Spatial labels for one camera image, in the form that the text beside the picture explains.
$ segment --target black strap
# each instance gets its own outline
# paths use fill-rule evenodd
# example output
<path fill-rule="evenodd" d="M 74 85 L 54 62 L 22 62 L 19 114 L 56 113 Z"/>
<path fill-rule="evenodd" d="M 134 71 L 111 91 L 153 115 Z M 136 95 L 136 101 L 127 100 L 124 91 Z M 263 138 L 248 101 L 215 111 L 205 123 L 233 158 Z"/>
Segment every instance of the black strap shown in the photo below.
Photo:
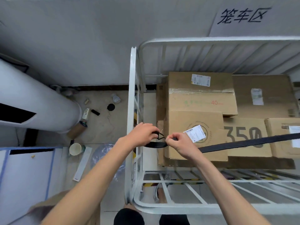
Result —
<path fill-rule="evenodd" d="M 274 143 L 274 142 L 286 141 L 286 140 L 294 140 L 294 139 L 300 139 L 300 133 L 268 136 L 268 137 L 262 137 L 258 139 L 242 140 L 242 141 L 236 141 L 230 143 L 210 145 L 205 147 L 199 147 L 198 149 L 204 153 L 204 152 L 212 152 L 212 151 L 221 151 L 221 150 L 231 149 L 231 148 L 242 148 L 247 146 L 262 145 L 262 144 L 268 144 L 268 143 Z M 149 144 L 145 145 L 145 147 L 148 148 L 164 148 L 167 146 L 168 145 L 166 142 L 150 142 Z"/>

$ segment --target printed number 350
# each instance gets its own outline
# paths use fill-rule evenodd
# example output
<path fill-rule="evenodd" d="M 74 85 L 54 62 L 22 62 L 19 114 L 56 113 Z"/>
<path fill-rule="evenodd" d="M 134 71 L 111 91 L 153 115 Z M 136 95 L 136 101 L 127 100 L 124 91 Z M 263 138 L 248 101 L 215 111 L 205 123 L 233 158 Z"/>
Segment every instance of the printed number 350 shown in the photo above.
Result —
<path fill-rule="evenodd" d="M 224 129 L 229 130 L 227 133 L 227 136 L 231 138 L 232 142 L 235 142 L 236 140 L 235 140 L 234 136 L 231 134 L 233 132 L 233 126 L 224 126 Z M 246 130 L 246 127 L 236 127 L 236 136 L 243 137 L 243 138 L 245 138 L 245 140 L 248 140 L 248 137 L 240 132 L 241 130 Z M 249 136 L 250 136 L 250 139 L 262 138 L 262 132 L 257 127 L 251 127 L 249 129 Z M 255 145 L 254 147 L 262 148 L 263 145 Z"/>

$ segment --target black shorts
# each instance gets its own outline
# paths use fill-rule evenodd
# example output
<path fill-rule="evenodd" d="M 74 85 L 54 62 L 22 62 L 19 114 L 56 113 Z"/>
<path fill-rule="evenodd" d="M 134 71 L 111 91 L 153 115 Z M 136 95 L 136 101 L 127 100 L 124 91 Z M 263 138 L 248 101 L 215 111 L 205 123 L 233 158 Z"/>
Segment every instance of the black shorts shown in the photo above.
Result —
<path fill-rule="evenodd" d="M 114 219 L 114 225 L 144 225 L 143 216 L 129 208 L 121 209 Z M 161 215 L 159 225 L 190 225 L 187 215 Z"/>

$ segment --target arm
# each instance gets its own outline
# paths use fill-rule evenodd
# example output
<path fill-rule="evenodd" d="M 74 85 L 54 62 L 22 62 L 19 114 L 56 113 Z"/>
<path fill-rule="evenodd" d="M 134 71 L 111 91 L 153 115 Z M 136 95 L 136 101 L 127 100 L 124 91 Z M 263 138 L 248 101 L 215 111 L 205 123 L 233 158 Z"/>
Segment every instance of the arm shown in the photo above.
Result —
<path fill-rule="evenodd" d="M 138 124 L 127 136 L 118 139 L 114 147 L 95 167 L 49 212 L 42 225 L 82 225 L 88 221 L 129 153 L 157 138 L 159 129 L 152 124 Z"/>
<path fill-rule="evenodd" d="M 227 181 L 218 169 L 193 144 L 186 133 L 173 133 L 166 142 L 184 158 L 194 162 L 216 198 L 229 225 L 270 225 L 249 202 Z"/>

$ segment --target paper cup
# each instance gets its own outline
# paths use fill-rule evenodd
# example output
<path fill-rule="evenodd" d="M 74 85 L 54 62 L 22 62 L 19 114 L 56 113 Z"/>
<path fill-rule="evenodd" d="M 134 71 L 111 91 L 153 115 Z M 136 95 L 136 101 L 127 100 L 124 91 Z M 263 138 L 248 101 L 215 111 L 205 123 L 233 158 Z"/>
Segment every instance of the paper cup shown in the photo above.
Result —
<path fill-rule="evenodd" d="M 78 143 L 74 143 L 70 146 L 69 152 L 71 155 L 79 155 L 82 152 L 82 147 Z"/>

